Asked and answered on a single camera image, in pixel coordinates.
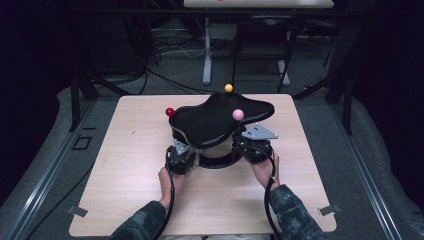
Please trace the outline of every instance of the black curved pad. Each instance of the black curved pad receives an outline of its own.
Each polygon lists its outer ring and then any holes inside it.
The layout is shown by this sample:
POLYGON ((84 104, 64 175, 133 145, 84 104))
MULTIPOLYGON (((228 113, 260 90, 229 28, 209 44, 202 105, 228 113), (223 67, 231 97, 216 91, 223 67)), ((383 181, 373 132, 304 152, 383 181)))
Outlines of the black curved pad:
POLYGON ((213 93, 203 104, 178 108, 169 118, 169 124, 177 140, 196 149, 206 149, 224 142, 237 129, 238 123, 232 116, 236 109, 244 112, 242 126, 274 114, 271 103, 238 93, 213 93))

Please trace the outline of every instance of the pink ball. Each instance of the pink ball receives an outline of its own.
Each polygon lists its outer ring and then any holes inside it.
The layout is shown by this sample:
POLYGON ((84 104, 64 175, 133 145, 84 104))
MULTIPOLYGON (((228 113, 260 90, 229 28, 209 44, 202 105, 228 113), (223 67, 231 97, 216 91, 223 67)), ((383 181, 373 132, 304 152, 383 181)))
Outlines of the pink ball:
POLYGON ((244 118, 244 112, 242 110, 240 110, 240 109, 234 110, 234 112, 233 112, 233 118, 236 121, 242 120, 244 118))

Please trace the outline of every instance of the table leg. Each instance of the table leg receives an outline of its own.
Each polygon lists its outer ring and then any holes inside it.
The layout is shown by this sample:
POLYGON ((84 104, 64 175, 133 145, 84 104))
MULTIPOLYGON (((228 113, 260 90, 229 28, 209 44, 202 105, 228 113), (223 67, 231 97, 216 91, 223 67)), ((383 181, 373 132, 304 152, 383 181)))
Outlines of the table leg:
POLYGON ((203 69, 203 85, 211 84, 212 53, 211 38, 209 34, 209 18, 205 19, 205 67, 203 69))

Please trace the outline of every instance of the desk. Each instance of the desk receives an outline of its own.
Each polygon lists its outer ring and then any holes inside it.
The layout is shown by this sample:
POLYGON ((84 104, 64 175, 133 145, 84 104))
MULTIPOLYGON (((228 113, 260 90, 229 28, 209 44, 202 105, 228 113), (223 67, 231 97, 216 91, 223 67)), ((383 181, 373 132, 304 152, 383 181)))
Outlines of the desk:
POLYGON ((184 0, 193 8, 332 8, 332 0, 184 0))
MULTIPOLYGON (((184 0, 188 8, 332 8, 332 0, 184 0)), ((203 69, 203 84, 211 83, 212 53, 210 51, 209 19, 205 21, 205 67, 203 69)), ((284 61, 278 61, 279 71, 284 69, 284 61)), ((284 77, 284 86, 290 86, 288 75, 284 77)))
MULTIPOLYGON (((245 96, 274 104, 275 114, 260 124, 279 135, 271 143, 280 155, 281 183, 302 199, 324 231, 335 230, 334 216, 321 216, 317 211, 329 202, 292 98, 282 94, 245 96)), ((208 97, 120 99, 80 201, 79 207, 88 213, 84 218, 74 216, 69 229, 72 236, 110 235, 140 207, 160 198, 157 173, 165 164, 165 150, 173 145, 165 109, 198 105, 208 97)), ((197 167, 163 234, 271 233, 263 195, 263 187, 244 159, 224 169, 197 167)))

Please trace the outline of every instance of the black curtain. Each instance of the black curtain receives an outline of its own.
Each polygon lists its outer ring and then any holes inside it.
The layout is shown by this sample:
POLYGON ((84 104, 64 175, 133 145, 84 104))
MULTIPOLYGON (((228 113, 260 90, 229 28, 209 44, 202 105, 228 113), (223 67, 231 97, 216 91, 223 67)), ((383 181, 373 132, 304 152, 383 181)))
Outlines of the black curtain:
POLYGON ((384 138, 392 172, 424 210, 424 15, 419 0, 380 4, 354 96, 384 138))
POLYGON ((27 170, 59 111, 71 71, 36 1, 0 3, 0 204, 27 170))

